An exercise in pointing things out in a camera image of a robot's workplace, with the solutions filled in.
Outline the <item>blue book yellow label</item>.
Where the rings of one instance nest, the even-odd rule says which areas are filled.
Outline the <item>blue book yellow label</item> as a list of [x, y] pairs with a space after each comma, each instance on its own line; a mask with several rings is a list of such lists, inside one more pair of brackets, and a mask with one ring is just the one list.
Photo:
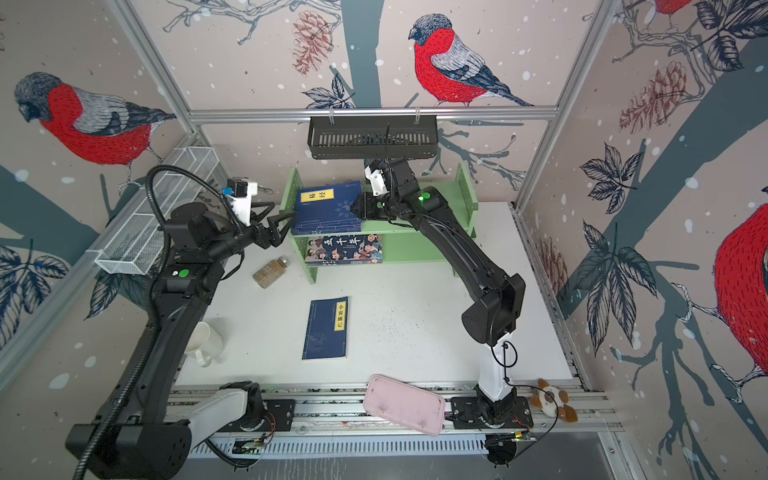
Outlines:
[[360, 181], [300, 189], [296, 194], [294, 236], [361, 231], [362, 220], [351, 211], [362, 193]]
[[348, 297], [313, 300], [310, 303], [303, 360], [346, 356], [348, 307]]

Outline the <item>colourful illustrated history book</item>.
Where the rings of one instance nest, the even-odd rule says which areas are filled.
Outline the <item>colourful illustrated history book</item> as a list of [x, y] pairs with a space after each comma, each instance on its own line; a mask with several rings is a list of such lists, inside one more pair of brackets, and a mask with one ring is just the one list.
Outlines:
[[380, 264], [383, 262], [382, 237], [369, 234], [310, 239], [305, 262], [310, 265]]

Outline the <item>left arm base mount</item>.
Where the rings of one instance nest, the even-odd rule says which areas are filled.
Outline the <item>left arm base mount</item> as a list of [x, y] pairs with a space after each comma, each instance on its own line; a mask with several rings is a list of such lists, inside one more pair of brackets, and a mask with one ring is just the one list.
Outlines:
[[264, 400], [260, 416], [250, 414], [226, 424], [218, 433], [277, 433], [292, 429], [296, 401], [292, 399]]

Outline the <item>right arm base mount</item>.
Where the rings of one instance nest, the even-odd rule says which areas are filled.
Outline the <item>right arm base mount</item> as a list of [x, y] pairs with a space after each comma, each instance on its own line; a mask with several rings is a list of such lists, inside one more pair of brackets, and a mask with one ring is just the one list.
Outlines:
[[534, 421], [525, 397], [508, 395], [493, 402], [479, 397], [454, 397], [446, 419], [455, 429], [531, 429]]

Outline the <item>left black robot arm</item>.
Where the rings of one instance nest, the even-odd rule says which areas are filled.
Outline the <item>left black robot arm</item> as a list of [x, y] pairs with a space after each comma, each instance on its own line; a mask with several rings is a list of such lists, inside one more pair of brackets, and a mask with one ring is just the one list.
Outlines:
[[[154, 189], [160, 173], [193, 181], [216, 197], [221, 215], [191, 202], [165, 215]], [[251, 245], [279, 246], [295, 215], [274, 214], [272, 202], [248, 200], [248, 221], [240, 220], [230, 198], [197, 175], [158, 165], [146, 176], [150, 209], [163, 235], [158, 270], [147, 289], [148, 321], [126, 369], [109, 398], [88, 424], [76, 424], [65, 446], [78, 460], [74, 478], [92, 472], [100, 479], [170, 479], [189, 452], [233, 422], [274, 433], [277, 422], [251, 381], [230, 382], [208, 400], [169, 420], [167, 403], [174, 377], [194, 330], [201, 325], [218, 285], [230, 277], [225, 264]]]

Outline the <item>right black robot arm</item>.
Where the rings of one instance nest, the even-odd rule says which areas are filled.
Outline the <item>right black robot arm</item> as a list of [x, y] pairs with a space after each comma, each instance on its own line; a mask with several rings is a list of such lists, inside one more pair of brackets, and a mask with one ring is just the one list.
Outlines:
[[472, 305], [462, 313], [462, 324], [473, 340], [490, 348], [493, 360], [480, 370], [477, 408], [486, 424], [498, 427], [523, 406], [509, 379], [509, 370], [517, 361], [509, 361], [507, 352], [513, 349], [508, 336], [522, 312], [526, 283], [518, 274], [508, 275], [472, 238], [478, 200], [468, 168], [460, 166], [455, 177], [464, 223], [441, 190], [418, 182], [406, 159], [368, 160], [365, 177], [371, 191], [358, 197], [351, 212], [365, 220], [386, 220], [419, 232], [467, 289]]

